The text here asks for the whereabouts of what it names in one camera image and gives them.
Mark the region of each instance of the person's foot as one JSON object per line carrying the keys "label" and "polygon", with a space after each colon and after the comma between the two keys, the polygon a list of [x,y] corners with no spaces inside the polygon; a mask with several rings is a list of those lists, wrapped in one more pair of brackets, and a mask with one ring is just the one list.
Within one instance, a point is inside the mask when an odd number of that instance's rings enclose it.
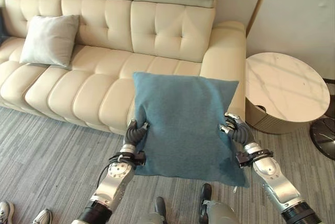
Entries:
{"label": "person's foot", "polygon": [[51,224],[51,211],[48,209],[42,210],[31,224]]}
{"label": "person's foot", "polygon": [[12,224],[14,205],[11,202],[0,202],[0,224]]}
{"label": "person's foot", "polygon": [[166,207],[162,197],[155,199],[155,212],[158,212],[163,217],[163,224],[168,224],[166,221]]}
{"label": "person's foot", "polygon": [[205,183],[201,188],[200,207],[199,207],[199,223],[208,224],[207,205],[204,201],[211,199],[211,185]]}

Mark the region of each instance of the sofa armrest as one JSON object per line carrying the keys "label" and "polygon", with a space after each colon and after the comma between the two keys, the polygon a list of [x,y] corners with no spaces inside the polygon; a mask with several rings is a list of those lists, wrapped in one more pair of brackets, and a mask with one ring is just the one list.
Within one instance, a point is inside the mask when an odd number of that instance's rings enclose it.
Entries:
{"label": "sofa armrest", "polygon": [[217,24],[210,36],[200,76],[233,81],[239,85],[228,111],[245,119],[245,54],[244,25],[236,21]]}

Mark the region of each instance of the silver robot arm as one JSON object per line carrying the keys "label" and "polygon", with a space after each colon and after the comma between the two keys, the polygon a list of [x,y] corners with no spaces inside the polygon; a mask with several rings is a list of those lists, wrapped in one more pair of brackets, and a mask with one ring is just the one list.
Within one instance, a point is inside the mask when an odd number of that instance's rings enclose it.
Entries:
{"label": "silver robot arm", "polygon": [[286,223],[323,223],[282,174],[279,164],[272,158],[273,153],[255,142],[249,126],[239,116],[231,113],[225,113],[225,116],[227,126],[220,125],[220,130],[244,148],[244,152],[236,154],[240,167],[252,167],[253,174]]}
{"label": "silver robot arm", "polygon": [[137,153],[136,146],[146,134],[148,127],[149,124],[144,123],[138,129],[135,120],[130,122],[121,150],[109,159],[106,177],[98,185],[84,211],[72,224],[105,224],[109,220],[120,204],[136,166],[145,164],[145,154]]}

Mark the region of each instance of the floor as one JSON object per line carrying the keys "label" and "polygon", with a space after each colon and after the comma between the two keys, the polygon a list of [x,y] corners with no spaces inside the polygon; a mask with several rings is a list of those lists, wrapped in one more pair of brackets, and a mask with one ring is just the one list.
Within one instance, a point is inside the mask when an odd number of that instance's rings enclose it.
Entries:
{"label": "floor", "polygon": [[[41,118],[0,107],[0,200],[15,204],[14,224],[31,223],[43,208],[53,223],[71,223],[95,190],[108,158],[121,146],[122,136]],[[262,147],[275,153],[285,176],[328,224],[335,223],[335,161],[323,156],[309,137],[308,126],[286,135],[254,130]],[[284,223],[259,184],[249,188],[217,182],[213,199],[229,204],[243,224]],[[199,192],[204,181],[135,176],[109,223],[136,223],[153,211],[162,196],[170,224],[198,223]]]}

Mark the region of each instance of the robot leg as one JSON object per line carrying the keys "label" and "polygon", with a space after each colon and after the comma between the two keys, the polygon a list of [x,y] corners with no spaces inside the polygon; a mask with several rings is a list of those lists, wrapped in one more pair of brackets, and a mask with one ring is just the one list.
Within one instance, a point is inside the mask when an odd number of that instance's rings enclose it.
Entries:
{"label": "robot leg", "polygon": [[227,204],[215,200],[205,200],[209,224],[240,224],[235,213]]}
{"label": "robot leg", "polygon": [[201,189],[199,214],[201,224],[240,224],[228,205],[211,200],[211,185],[207,183]]}
{"label": "robot leg", "polygon": [[168,224],[166,221],[165,202],[162,197],[155,200],[155,212],[143,216],[137,224]]}

